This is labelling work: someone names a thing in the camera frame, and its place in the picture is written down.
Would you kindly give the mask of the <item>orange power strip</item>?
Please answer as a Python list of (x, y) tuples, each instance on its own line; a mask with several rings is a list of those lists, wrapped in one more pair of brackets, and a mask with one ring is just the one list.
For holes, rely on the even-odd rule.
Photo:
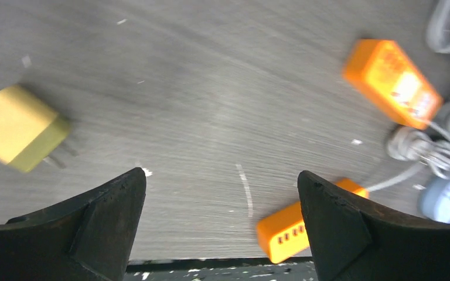
[(393, 40), (359, 39), (343, 78), (393, 122), (424, 130), (444, 99)]
[(299, 201), (261, 219), (256, 231), (258, 244), (272, 263), (281, 263), (309, 248)]

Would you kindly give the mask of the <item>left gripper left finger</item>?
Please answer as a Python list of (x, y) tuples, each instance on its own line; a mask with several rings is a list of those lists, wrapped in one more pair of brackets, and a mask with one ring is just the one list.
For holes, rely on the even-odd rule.
[(0, 224), (0, 280), (122, 280), (145, 195), (136, 167)]

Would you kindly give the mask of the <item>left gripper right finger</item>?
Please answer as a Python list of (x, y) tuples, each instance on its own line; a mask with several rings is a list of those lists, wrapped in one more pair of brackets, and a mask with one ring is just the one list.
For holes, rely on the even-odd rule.
[(319, 280), (450, 280), (450, 224), (388, 208), (307, 170), (297, 187)]

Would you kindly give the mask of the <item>yellow charger strip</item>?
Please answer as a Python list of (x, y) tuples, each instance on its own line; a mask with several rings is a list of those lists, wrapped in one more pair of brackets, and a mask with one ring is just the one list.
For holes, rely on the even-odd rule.
[(60, 169), (51, 156), (71, 132), (70, 122), (57, 110), (19, 84), (0, 90), (0, 162), (30, 172), (46, 162)]

